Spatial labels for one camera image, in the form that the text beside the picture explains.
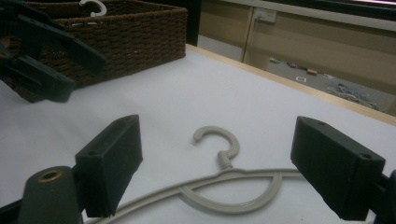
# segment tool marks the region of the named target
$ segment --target clothes hanger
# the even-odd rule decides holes
[[[300,172],[296,169],[244,170],[233,168],[230,159],[236,156],[239,151],[239,142],[237,138],[232,133],[220,127],[205,126],[195,132],[193,139],[196,142],[199,142],[204,138],[205,135],[211,133],[219,134],[225,137],[231,144],[228,150],[222,150],[218,153],[219,164],[222,168],[219,173],[175,184],[164,189],[158,189],[147,195],[129,201],[128,203],[122,204],[117,210],[114,217],[93,218],[86,221],[85,224],[110,223],[120,217],[132,213],[134,210],[178,194],[185,196],[195,205],[199,205],[214,212],[222,214],[248,213],[260,209],[261,207],[268,204],[272,199],[274,199],[280,188],[283,177],[302,176]],[[262,195],[254,200],[245,203],[218,203],[209,200],[193,191],[193,189],[212,185],[222,181],[257,177],[272,177],[272,182],[268,189]]]

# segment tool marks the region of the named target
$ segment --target white table surface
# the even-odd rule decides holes
[[[0,206],[22,196],[30,175],[51,166],[73,166],[74,155],[111,121],[132,114],[140,116],[144,160],[121,203],[219,172],[217,153],[228,142],[217,136],[192,142],[193,133],[206,125],[227,129],[239,139],[241,150],[232,160],[236,168],[295,168],[290,148],[297,116],[327,122],[383,156],[384,174],[396,168],[396,122],[365,116],[192,48],[183,59],[76,90],[67,104],[28,104],[3,83],[0,92]],[[232,181],[197,192],[241,203],[259,196],[268,183]],[[246,215],[198,210],[173,197],[117,221],[159,222],[344,223],[301,178],[285,178],[268,206]]]

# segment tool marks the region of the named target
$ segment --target white hook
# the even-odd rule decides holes
[[[106,8],[106,6],[105,6],[101,1],[99,1],[99,0],[81,0],[81,1],[79,2],[79,5],[83,7],[85,4],[87,4],[87,3],[89,3],[89,2],[95,3],[95,4],[98,5],[99,8],[100,8],[100,12],[91,12],[91,17],[98,17],[98,16],[105,16],[105,15],[106,15],[106,13],[107,13],[107,8]]]
[[[205,134],[208,133],[216,133],[220,134],[221,136],[225,137],[231,144],[230,149],[226,151],[220,151],[218,153],[219,163],[222,169],[233,168],[231,165],[230,159],[236,156],[239,151],[239,142],[238,139],[230,132],[225,129],[216,126],[205,126],[198,129],[194,134],[195,142],[199,142],[202,140]]]

